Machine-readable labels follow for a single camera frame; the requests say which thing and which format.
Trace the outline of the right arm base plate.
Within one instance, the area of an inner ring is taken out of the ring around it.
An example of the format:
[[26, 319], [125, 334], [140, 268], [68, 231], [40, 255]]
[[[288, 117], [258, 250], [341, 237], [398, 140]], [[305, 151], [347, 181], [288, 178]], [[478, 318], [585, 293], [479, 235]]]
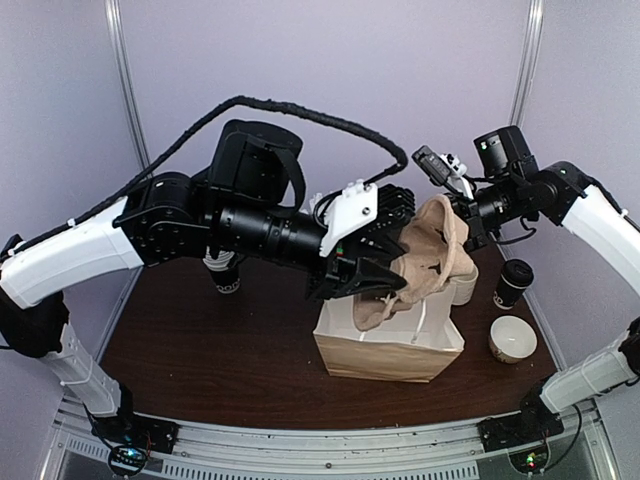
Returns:
[[552, 417], [539, 424], [537, 421], [528, 422], [522, 413], [489, 417], [479, 422], [477, 428], [485, 452], [542, 442], [549, 436], [564, 432], [559, 418]]

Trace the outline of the brown paper bag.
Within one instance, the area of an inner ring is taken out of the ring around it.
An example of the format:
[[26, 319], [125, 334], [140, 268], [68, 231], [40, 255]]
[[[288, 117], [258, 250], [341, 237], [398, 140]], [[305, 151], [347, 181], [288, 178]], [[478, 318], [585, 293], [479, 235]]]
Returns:
[[329, 375], [377, 381], [428, 383], [464, 351], [450, 318], [450, 291], [434, 293], [367, 332], [353, 322], [351, 297], [321, 309], [313, 336]]

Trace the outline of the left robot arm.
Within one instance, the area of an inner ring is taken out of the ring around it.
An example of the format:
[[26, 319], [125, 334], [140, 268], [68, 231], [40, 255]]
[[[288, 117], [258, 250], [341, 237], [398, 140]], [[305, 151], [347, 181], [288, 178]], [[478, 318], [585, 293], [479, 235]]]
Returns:
[[123, 444], [144, 424], [130, 392], [79, 342], [64, 302], [66, 288], [120, 270], [181, 257], [214, 272], [244, 255], [303, 270], [306, 293], [322, 300], [403, 288], [390, 268], [402, 254], [397, 233], [415, 212], [414, 194], [356, 181], [324, 215], [302, 211], [302, 140], [279, 126], [231, 120], [211, 165], [196, 175], [144, 179], [85, 220], [28, 243], [14, 237], [1, 257], [1, 332], [19, 354], [46, 363]]

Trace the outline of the black coffee cup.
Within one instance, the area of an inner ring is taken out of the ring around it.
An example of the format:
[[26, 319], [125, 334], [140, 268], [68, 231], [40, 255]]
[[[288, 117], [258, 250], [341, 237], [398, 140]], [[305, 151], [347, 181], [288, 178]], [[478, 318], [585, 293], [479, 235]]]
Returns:
[[507, 284], [501, 277], [500, 271], [500, 277], [493, 293], [494, 304], [502, 310], [509, 310], [515, 306], [526, 289], [513, 288], [511, 285]]

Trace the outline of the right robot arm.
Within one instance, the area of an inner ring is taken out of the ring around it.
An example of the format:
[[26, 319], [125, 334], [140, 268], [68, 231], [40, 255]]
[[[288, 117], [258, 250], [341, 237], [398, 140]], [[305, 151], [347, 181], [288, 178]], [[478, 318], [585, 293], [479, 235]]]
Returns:
[[[473, 144], [483, 186], [454, 203], [470, 228], [467, 251], [487, 245], [512, 220], [545, 217], [573, 238], [572, 273], [602, 267], [631, 292], [639, 291], [639, 227], [598, 180], [568, 161], [539, 167], [515, 125], [485, 133]], [[513, 433], [533, 441], [566, 408], [638, 380], [639, 322], [633, 320], [609, 345], [536, 385], [513, 419]]]

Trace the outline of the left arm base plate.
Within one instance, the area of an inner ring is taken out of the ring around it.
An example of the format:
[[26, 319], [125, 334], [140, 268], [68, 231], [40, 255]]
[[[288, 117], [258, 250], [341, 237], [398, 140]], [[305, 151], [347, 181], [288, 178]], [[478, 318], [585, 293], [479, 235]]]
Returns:
[[138, 414], [125, 419], [89, 415], [89, 420], [92, 433], [111, 445], [128, 445], [164, 454], [173, 452], [179, 430], [175, 422]]

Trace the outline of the cardboard cup carrier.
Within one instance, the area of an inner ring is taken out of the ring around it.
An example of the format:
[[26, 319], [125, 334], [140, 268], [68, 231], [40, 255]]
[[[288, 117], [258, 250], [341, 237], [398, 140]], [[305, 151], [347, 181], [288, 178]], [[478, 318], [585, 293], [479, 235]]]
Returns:
[[401, 276], [406, 286], [386, 295], [356, 295], [356, 329], [372, 330], [395, 313], [441, 291], [451, 278], [471, 274], [475, 264], [463, 247], [468, 235], [469, 227], [456, 215], [447, 196], [438, 194], [427, 200], [399, 235], [405, 254], [391, 262], [391, 271]]

